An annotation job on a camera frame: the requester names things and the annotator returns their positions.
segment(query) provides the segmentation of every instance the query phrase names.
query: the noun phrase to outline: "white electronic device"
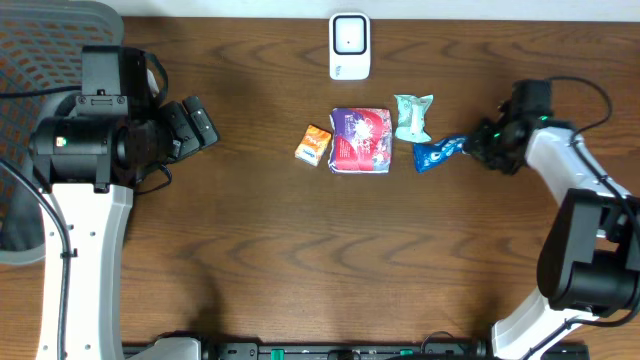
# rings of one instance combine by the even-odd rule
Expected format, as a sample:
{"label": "white electronic device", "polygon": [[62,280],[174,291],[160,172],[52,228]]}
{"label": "white electronic device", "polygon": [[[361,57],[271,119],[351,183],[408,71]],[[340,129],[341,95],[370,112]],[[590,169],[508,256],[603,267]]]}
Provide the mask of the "white electronic device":
{"label": "white electronic device", "polygon": [[371,68],[371,26],[362,13],[338,13],[329,19],[329,75],[362,80]]}

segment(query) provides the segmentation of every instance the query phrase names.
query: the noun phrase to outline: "pink and purple package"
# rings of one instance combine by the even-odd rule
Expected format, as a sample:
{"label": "pink and purple package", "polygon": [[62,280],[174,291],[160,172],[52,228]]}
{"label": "pink and purple package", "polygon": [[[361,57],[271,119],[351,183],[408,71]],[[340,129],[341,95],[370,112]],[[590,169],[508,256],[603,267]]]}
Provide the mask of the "pink and purple package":
{"label": "pink and purple package", "polygon": [[391,165],[391,113],[387,109],[336,108],[331,112],[333,142],[329,169],[340,174],[388,173]]}

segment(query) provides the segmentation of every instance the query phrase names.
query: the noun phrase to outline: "brown wood surface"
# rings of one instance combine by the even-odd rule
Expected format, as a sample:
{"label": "brown wood surface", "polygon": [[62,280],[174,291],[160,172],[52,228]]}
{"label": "brown wood surface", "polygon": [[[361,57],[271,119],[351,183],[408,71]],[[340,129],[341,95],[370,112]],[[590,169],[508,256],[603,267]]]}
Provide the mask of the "brown wood surface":
{"label": "brown wood surface", "polygon": [[[640,24],[374,21],[369,79],[328,76],[325,20],[125,19],[126,43],[156,53],[170,99],[198,94],[222,141],[172,166],[136,199],[123,255],[125,342],[176,329],[264,342],[416,342],[436,330],[486,337],[536,285],[557,206],[540,177],[456,156],[423,175],[394,140],[385,176],[334,175],[293,157],[334,107],[434,94],[434,139],[495,116],[523,78],[578,75],[611,93],[611,123],[587,143],[640,193]],[[589,89],[558,84],[555,110],[584,125]],[[153,177],[149,182],[160,181]],[[43,265],[0,267],[0,357],[33,358]],[[635,322],[583,328],[593,359],[637,359]]]}

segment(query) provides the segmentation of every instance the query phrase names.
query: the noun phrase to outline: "candy wrapper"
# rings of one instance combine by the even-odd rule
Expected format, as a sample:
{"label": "candy wrapper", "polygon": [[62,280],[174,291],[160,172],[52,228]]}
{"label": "candy wrapper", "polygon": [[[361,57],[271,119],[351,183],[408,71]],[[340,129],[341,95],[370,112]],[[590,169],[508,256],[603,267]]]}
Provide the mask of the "candy wrapper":
{"label": "candy wrapper", "polygon": [[424,115],[433,102],[433,95],[421,98],[413,95],[395,95],[398,101],[398,128],[396,137],[413,143],[431,141],[431,136],[424,131]]}
{"label": "candy wrapper", "polygon": [[331,134],[320,130],[313,125],[309,125],[307,132],[302,138],[302,142],[296,149],[296,158],[305,161],[313,166],[318,166],[322,154],[327,149],[331,140]]}
{"label": "candy wrapper", "polygon": [[333,109],[329,169],[334,173],[387,173],[391,165],[391,113],[387,109]]}
{"label": "candy wrapper", "polygon": [[447,161],[453,154],[464,153],[462,147],[466,136],[444,138],[435,144],[413,144],[413,162],[416,171],[423,173]]}

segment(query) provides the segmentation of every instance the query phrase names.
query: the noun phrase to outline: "green connector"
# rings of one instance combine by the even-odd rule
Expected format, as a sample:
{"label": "green connector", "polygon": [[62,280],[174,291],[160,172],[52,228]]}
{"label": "green connector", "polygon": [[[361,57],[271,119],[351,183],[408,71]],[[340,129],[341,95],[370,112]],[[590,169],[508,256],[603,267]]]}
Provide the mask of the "green connector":
{"label": "green connector", "polygon": [[271,350],[271,360],[284,360],[284,350]]}

